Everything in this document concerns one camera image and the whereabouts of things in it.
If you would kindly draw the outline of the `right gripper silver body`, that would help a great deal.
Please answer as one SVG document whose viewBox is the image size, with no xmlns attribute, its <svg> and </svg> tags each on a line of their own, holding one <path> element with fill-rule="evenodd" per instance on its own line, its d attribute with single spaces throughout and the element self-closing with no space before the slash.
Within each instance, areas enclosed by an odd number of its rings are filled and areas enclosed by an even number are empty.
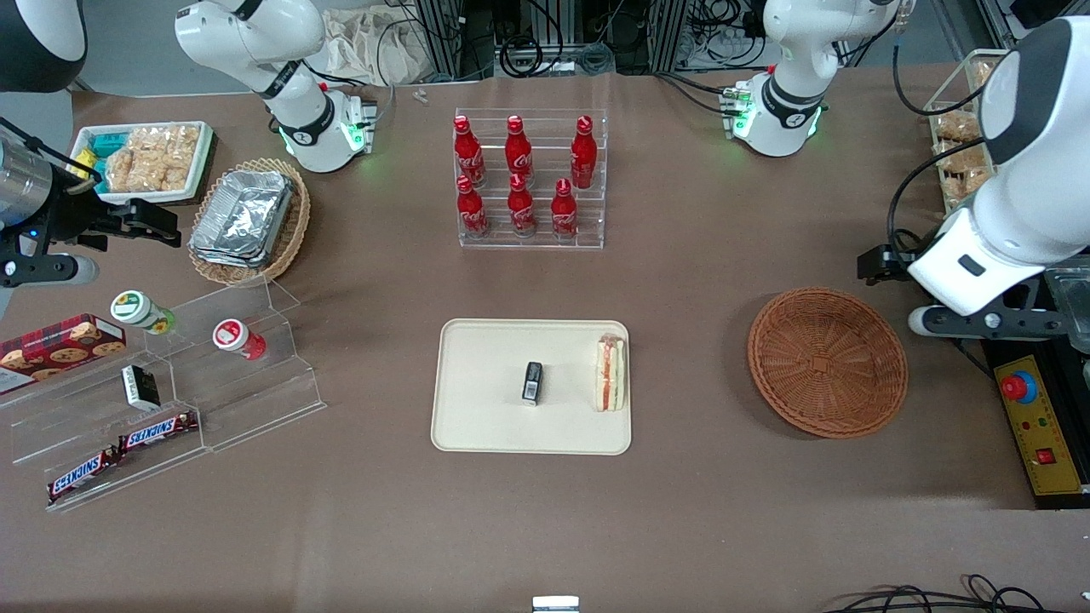
<svg viewBox="0 0 1090 613">
<path fill-rule="evenodd" d="M 55 165 L 15 140 L 1 140 L 1 228 L 46 221 Z"/>
</svg>

